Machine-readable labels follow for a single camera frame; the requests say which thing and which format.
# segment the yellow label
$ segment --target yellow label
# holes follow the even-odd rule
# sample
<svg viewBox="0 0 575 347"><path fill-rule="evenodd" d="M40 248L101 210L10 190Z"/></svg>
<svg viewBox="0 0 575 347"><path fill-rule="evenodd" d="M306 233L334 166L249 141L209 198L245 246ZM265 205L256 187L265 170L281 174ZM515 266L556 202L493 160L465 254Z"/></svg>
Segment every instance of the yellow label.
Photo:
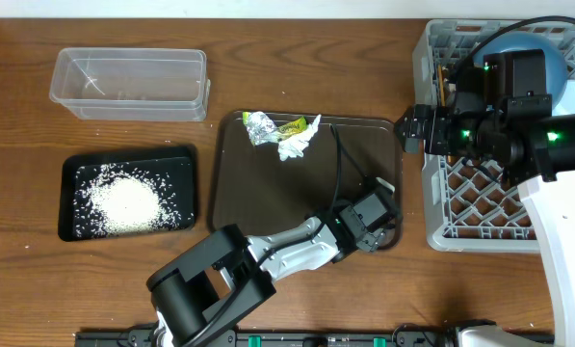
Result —
<svg viewBox="0 0 575 347"><path fill-rule="evenodd" d="M306 127L306 119L304 117L288 122L287 124L279 126L279 138L287 139L292 135L300 134L302 131L306 130Z"/></svg>

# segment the foil wrapper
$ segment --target foil wrapper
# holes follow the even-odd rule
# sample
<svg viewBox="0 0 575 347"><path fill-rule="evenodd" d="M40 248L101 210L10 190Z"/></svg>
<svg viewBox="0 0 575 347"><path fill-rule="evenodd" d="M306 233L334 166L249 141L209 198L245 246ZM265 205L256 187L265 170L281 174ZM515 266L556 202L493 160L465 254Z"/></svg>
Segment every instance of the foil wrapper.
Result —
<svg viewBox="0 0 575 347"><path fill-rule="evenodd" d="M244 113L243 123L248 132L250 141L255 145L267 142L278 142L276 130L278 127L263 112Z"/></svg>

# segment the crumpled wrapper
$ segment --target crumpled wrapper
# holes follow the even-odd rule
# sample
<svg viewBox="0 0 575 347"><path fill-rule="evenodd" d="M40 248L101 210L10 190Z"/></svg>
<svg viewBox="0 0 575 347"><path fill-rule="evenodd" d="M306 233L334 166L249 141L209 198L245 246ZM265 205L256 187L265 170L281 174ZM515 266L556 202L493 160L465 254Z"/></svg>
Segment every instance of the crumpled wrapper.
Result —
<svg viewBox="0 0 575 347"><path fill-rule="evenodd" d="M278 143L278 154L281 161L288 158L302 158L304 149L319 129L322 115L318 115L312 123L306 124L304 117L276 126L263 112L244 112L243 123L248 132L250 142L254 146L265 143Z"/></svg>

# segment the cable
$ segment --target cable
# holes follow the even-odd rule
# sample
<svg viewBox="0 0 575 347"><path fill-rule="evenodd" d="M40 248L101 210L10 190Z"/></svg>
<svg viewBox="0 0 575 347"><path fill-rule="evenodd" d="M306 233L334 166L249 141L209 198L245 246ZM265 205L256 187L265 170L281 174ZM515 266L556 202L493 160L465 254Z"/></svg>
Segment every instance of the cable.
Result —
<svg viewBox="0 0 575 347"><path fill-rule="evenodd" d="M329 126L329 128L332 131L332 135L334 136L334 139L336 140L336 186L334 188L334 195L332 196L332 202L331 202L329 208L327 209L327 217L328 218L331 216L332 210L334 209L334 204L336 203L336 200L338 199L338 190L340 189L340 185L341 185L341 171L342 171L341 144L340 144L340 137L338 135L338 130L336 129L334 124L331 124ZM257 260L257 262L254 265L253 270L248 274L247 278L244 280L242 285L239 286L233 293L231 293L231 295L229 295L229 297L227 298L225 303L222 305L221 308L219 308L217 313L215 313L214 316L212 316L212 318L208 321L208 323L205 325L205 327L203 327L195 335L190 337L187 340L187 342L185 342L181 347L193 347L193 346L195 346L197 344L197 342L201 339L201 337L204 334L206 334L210 329L212 329L212 327L214 327L217 324L217 322L219 322L221 317L227 312L227 310L231 307L231 305L233 305L233 303L236 301L238 296L242 293L244 288L247 287L247 284L255 277L255 275L257 275L257 273L259 271L261 271L261 265L264 263L264 261L266 261L269 257L271 257L276 252L278 252L282 249L297 245L301 242L306 242L306 241L312 240L321 232L322 228L325 225L326 224L324 222L321 222L319 224L319 226L317 227L317 229L315 229L315 232L307 235L306 237L302 237L302 239L287 242L287 243L278 245L274 248L267 250L262 256L259 257L259 259Z"/></svg>
<svg viewBox="0 0 575 347"><path fill-rule="evenodd" d="M122 336L124 334L127 334L127 333L130 333L129 330L126 330L126 331L120 333L120 335L116 339L116 344L118 345L118 347L127 347L127 346L124 346L120 343L121 340L126 341L126 344L128 345L128 347L131 347L131 343L129 343L129 339L128 338L126 338L126 339L122 338Z"/></svg>
<svg viewBox="0 0 575 347"><path fill-rule="evenodd" d="M424 336L424 338L425 338L426 341L430 344L431 347L434 347L434 346L435 346L434 342L432 342L432 341L429 339L429 337L426 335L426 331L424 330L424 328L422 328L421 326L419 326L419 325L417 325L417 324L415 324L415 323L403 323L403 324L401 324L400 326L398 326L398 328L396 328L396 329L394 330L394 333L392 333L392 341L391 341L391 342L394 342L394 343L396 344L396 333L397 333L399 330L404 329L406 326L409 326L409 325L410 325L410 326L413 326L413 327L415 327L417 330L419 330L420 333L422 333L422 335Z"/></svg>
<svg viewBox="0 0 575 347"><path fill-rule="evenodd" d="M500 183L499 180L494 175L492 175L490 170L487 169L484 165L482 165L482 163L478 164L478 165L469 165L468 159L462 158L462 160L460 161L460 164L462 164L462 166L464 166L466 168L477 170L477 171L481 172L483 175L488 177L488 179L490 179L491 181L493 181L495 183Z"/></svg>
<svg viewBox="0 0 575 347"><path fill-rule="evenodd" d="M334 124L330 125L330 130L332 130L332 136L334 136L334 138L336 138L338 136L338 130L335 128ZM353 159L353 157L347 152L347 149L343 146L340 139L336 140L336 144L340 148L337 150L340 150L343 152L345 157L347 157L347 159L352 163L352 165L355 168L355 170L357 171L357 173L360 174L362 176L362 178L367 179L368 176L364 173L362 168L357 164L355 159Z"/></svg>
<svg viewBox="0 0 575 347"><path fill-rule="evenodd" d="M535 24L535 23L545 22L545 21L558 21L558 22L565 22L565 23L570 23L570 24L575 25L575 18L562 16L562 15L546 15L546 16L521 20L519 22L516 22L514 24L511 24L510 26L507 26L507 27L499 30L498 32L496 32L496 33L492 34L490 37L488 37L488 39L486 39L482 43L478 44L464 59L462 59L460 62L457 63L454 71L460 71L460 69L465 64L465 62L473 61L473 57L476 55L476 53L478 53L482 48L484 48L491 41L497 39L498 37L504 35L505 33L508 33L514 29L518 29L518 28L523 27L525 25L530 25L530 24Z"/></svg>

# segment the wooden tabletop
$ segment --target wooden tabletop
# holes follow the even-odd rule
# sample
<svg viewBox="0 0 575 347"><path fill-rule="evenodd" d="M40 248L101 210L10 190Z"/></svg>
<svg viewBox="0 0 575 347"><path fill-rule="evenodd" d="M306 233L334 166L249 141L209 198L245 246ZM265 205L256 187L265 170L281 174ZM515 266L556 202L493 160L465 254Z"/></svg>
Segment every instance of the wooden tabletop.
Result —
<svg viewBox="0 0 575 347"><path fill-rule="evenodd" d="M72 346L82 329L153 322L145 287L207 235L219 123L237 109L396 120L413 103L411 52L425 20L0 19L0 345ZM78 120L49 100L65 47L198 48L212 80L203 122ZM193 144L191 231L66 243L57 235L62 164L92 150ZM421 155L404 159L404 226L389 252L353 254L276 284L246 329L389 331L488 318L551 332L537 255L452 254L426 242Z"/></svg>

